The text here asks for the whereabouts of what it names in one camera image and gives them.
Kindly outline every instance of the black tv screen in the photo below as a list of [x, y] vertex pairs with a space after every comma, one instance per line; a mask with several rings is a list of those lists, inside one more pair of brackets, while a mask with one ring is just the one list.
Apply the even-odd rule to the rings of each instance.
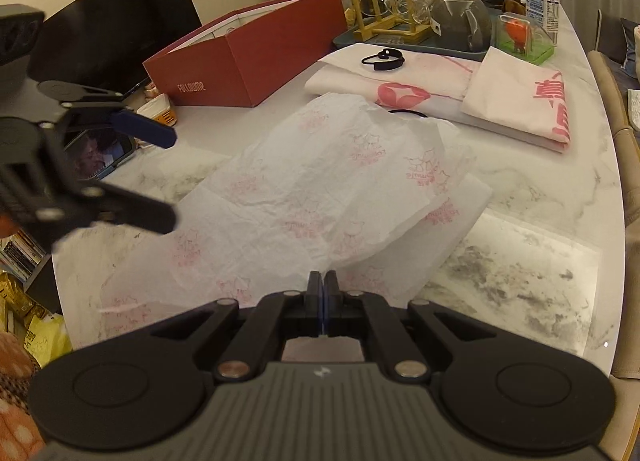
[[129, 94], [144, 60], [201, 25], [191, 0], [76, 0], [44, 22], [29, 76]]

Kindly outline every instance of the milk carton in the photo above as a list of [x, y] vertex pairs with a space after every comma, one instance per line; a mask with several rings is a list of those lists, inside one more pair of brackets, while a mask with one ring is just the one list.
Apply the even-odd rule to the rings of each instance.
[[560, 0], [527, 0], [527, 16], [540, 22], [554, 46], [558, 45]]

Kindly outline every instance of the pink printed logo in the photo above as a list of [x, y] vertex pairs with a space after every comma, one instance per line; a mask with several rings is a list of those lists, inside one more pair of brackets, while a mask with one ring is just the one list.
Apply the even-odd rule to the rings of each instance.
[[316, 239], [324, 231], [324, 219], [318, 213], [319, 202], [309, 198], [293, 200], [289, 204], [289, 216], [282, 227], [296, 239]]
[[229, 185], [229, 192], [234, 198], [242, 197], [243, 195], [251, 192], [257, 192], [258, 181], [262, 179], [262, 176], [259, 178], [255, 175], [243, 176], [238, 181], [234, 181]]
[[202, 254], [197, 230], [175, 234], [174, 264], [178, 267], [193, 266]]
[[440, 208], [430, 212], [423, 221], [429, 221], [433, 226], [438, 226], [453, 222], [459, 215], [460, 212], [454, 208], [451, 199], [447, 199]]
[[364, 221], [348, 222], [347, 228], [342, 232], [338, 245], [335, 247], [335, 253], [340, 257], [357, 255], [364, 243], [364, 238], [362, 237], [363, 228]]
[[313, 134], [325, 126], [329, 115], [322, 112], [312, 112], [300, 122], [300, 130]]
[[569, 113], [567, 112], [566, 105], [564, 104], [558, 104], [556, 124], [558, 126], [554, 127], [552, 132], [554, 134], [558, 134], [558, 136], [564, 136], [568, 141], [571, 141], [571, 136], [569, 134]]
[[388, 82], [378, 87], [378, 104], [393, 108], [414, 108], [431, 95], [424, 89]]
[[383, 269], [369, 266], [360, 273], [349, 272], [346, 275], [347, 286], [350, 289], [361, 289], [373, 293], [384, 292], [386, 289]]
[[367, 133], [362, 136], [351, 136], [351, 139], [353, 139], [351, 159], [360, 166], [373, 165], [386, 155], [386, 150], [380, 145], [380, 136]]
[[554, 100], [566, 101], [564, 95], [564, 82], [556, 78], [562, 78], [562, 73], [556, 73], [551, 80], [544, 82], [536, 82], [536, 94], [534, 98], [546, 98], [551, 106], [554, 106]]
[[247, 305], [252, 302], [251, 280], [249, 279], [235, 277], [227, 281], [216, 281], [216, 286], [223, 298], [235, 298], [240, 305]]
[[131, 295], [114, 297], [109, 306], [121, 310], [104, 314], [104, 332], [100, 332], [102, 339], [119, 336], [152, 323], [151, 310], [145, 304], [140, 305], [138, 299]]
[[571, 136], [569, 134], [569, 116], [566, 110], [566, 95], [564, 93], [562, 73], [556, 73], [551, 77], [551, 80], [536, 82], [536, 94], [533, 97], [549, 100], [549, 104], [552, 108], [554, 107], [556, 100], [559, 100], [556, 114], [556, 126], [553, 127], [551, 132], [557, 136], [566, 138], [567, 142], [571, 141]]
[[232, 177], [233, 181], [231, 181], [227, 187], [231, 199], [239, 200], [247, 194], [260, 190], [262, 183], [264, 183], [263, 172], [266, 167], [262, 164], [262, 160], [259, 159], [256, 161], [254, 168], [256, 169], [255, 171], [251, 170], [248, 173], [238, 174]]
[[409, 162], [409, 172], [406, 178], [415, 181], [420, 187], [434, 186], [437, 192], [448, 190], [447, 183], [450, 176], [442, 169], [439, 160], [435, 158], [433, 149], [427, 150], [422, 157], [405, 157]]

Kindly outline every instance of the red box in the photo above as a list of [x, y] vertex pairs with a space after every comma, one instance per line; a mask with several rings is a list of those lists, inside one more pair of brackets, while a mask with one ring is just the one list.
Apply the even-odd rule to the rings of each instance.
[[254, 107], [346, 30], [341, 0], [271, 0], [209, 22], [144, 65], [175, 105]]

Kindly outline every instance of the white marble countertop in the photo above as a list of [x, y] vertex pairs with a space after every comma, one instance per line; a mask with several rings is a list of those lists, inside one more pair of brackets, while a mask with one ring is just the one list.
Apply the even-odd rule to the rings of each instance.
[[[320, 65], [255, 108], [179, 108], [176, 147], [143, 152], [108, 181], [176, 202], [225, 156], [238, 153], [310, 101], [303, 85]], [[584, 357], [608, 373], [622, 308], [622, 194], [604, 106], [566, 16], [560, 47], [546, 66], [564, 73], [571, 147], [560, 155], [461, 126], [478, 155], [474, 174], [494, 195], [472, 233], [421, 295], [567, 350], [586, 342]], [[100, 286], [142, 233], [100, 224], [76, 230], [58, 245], [56, 279], [76, 347], [100, 339], [92, 317]], [[588, 294], [594, 289], [591, 317]]]

